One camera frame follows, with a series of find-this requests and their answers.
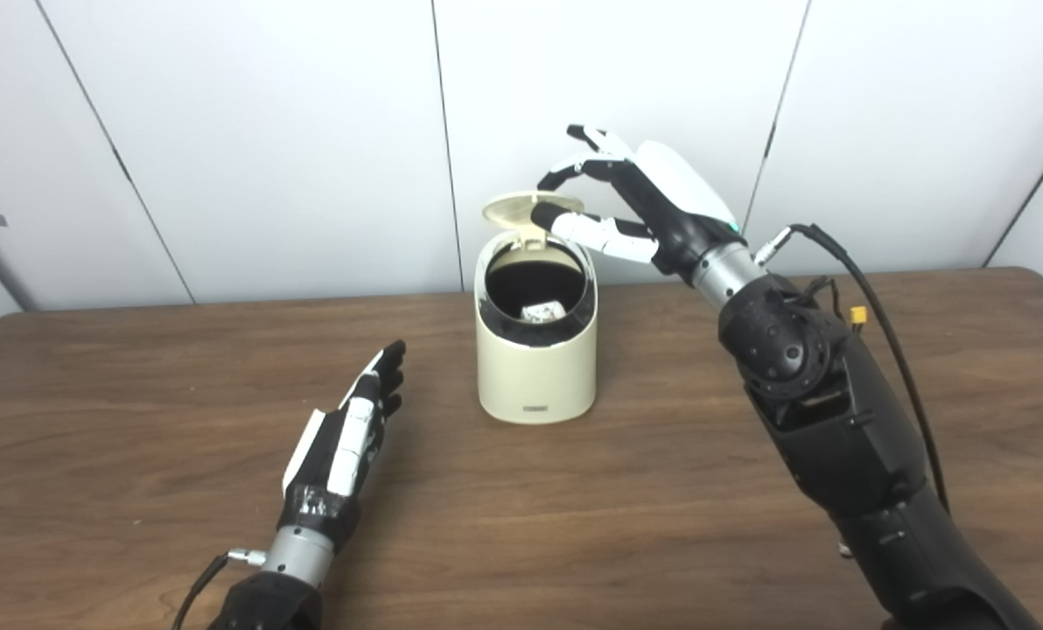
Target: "trash can lid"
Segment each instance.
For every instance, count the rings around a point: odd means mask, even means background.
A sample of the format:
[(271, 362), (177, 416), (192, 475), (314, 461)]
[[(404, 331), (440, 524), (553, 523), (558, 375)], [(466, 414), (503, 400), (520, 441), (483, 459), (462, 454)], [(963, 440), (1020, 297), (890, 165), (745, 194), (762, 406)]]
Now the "trash can lid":
[(525, 231), (527, 227), (537, 227), (530, 220), (530, 212), (537, 203), (556, 203), (573, 212), (583, 212), (584, 203), (580, 199), (554, 193), (553, 191), (518, 191), (494, 197), (482, 209), (483, 219), (510, 231)]

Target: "open lid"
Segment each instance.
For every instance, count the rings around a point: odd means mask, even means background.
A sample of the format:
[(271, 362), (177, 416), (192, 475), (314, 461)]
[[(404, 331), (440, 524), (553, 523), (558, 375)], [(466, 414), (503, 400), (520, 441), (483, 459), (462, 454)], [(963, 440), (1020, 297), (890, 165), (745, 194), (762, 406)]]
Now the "open lid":
[(533, 208), (541, 202), (556, 203), (573, 212), (584, 211), (584, 203), (575, 197), (553, 191), (520, 191), (490, 199), (482, 209), (482, 218), (499, 227), (517, 231), (523, 247), (542, 248), (545, 246), (545, 232), (530, 219)]

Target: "robotic arm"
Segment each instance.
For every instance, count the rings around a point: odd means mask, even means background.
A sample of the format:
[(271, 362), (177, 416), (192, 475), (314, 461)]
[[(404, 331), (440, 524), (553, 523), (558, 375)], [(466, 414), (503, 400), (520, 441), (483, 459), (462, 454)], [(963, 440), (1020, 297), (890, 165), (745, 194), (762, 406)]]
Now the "robotic arm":
[(533, 222), (562, 239), (677, 274), (720, 312), (719, 339), (799, 489), (821, 506), (882, 607), (886, 627), (1041, 630), (974, 554), (926, 483), (924, 442), (860, 336), (763, 268), (795, 225), (753, 257), (734, 216), (672, 149), (632, 152), (613, 135), (573, 125), (595, 151), (554, 167), (538, 184), (571, 176), (608, 181), (644, 220), (534, 207)]
[(320, 630), (320, 586), (334, 556), (355, 533), (358, 494), (385, 438), (386, 420), (401, 407), (405, 342), (397, 340), (366, 365), (335, 411), (315, 410), (285, 470), (285, 506), (269, 551), (231, 550), (216, 558), (191, 589), (173, 630), (198, 591), (226, 559), (260, 566), (225, 596), (210, 630)]

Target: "trash can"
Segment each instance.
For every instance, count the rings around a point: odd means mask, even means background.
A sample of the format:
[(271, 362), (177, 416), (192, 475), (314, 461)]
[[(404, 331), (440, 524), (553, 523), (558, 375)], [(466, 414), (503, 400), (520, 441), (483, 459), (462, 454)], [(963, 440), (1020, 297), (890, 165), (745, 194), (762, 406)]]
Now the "trash can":
[(582, 212), (557, 193), (511, 193), (483, 209), (505, 227), (475, 270), (479, 402), (509, 422), (558, 422), (595, 402), (599, 292), (588, 251), (530, 222), (538, 202)]

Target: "wooden table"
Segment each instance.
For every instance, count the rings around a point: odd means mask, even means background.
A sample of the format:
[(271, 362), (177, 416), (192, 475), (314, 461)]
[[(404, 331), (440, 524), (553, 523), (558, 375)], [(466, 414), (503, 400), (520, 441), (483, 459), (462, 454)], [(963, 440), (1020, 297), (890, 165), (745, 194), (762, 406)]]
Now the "wooden table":
[[(1043, 280), (874, 285), (954, 517), (1043, 622)], [(0, 319), (0, 629), (168, 627), (211, 556), (269, 543), (309, 412), (397, 336), (406, 407), (325, 586), (326, 627), (878, 627), (743, 398), (712, 310), (677, 285), (605, 287), (601, 305), (601, 393), (553, 427), (483, 414), (470, 295)], [(874, 323), (866, 336), (897, 379)], [(226, 567), (188, 627), (248, 571)]]

